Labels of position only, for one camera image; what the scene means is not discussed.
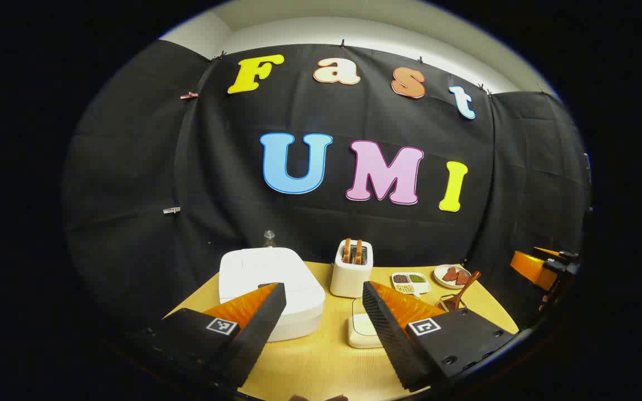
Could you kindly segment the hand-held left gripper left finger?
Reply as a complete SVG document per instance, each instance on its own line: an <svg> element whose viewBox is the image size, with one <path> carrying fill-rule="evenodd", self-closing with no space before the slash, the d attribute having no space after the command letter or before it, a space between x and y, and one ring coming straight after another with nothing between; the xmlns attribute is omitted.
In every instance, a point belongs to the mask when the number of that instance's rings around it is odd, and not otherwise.
<svg viewBox="0 0 642 401"><path fill-rule="evenodd" d="M198 312L181 308L132 333L132 343L184 380L237 389L244 385L287 305L285 285L260 285Z"/></svg>

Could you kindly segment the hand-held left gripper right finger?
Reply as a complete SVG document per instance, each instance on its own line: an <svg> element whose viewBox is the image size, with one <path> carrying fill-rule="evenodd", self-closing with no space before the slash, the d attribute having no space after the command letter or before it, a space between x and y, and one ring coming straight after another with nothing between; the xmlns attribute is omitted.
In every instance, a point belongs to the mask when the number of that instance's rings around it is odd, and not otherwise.
<svg viewBox="0 0 642 401"><path fill-rule="evenodd" d="M453 381L514 338L469 308L445 311L372 280L363 284L362 302L407 390Z"/></svg>

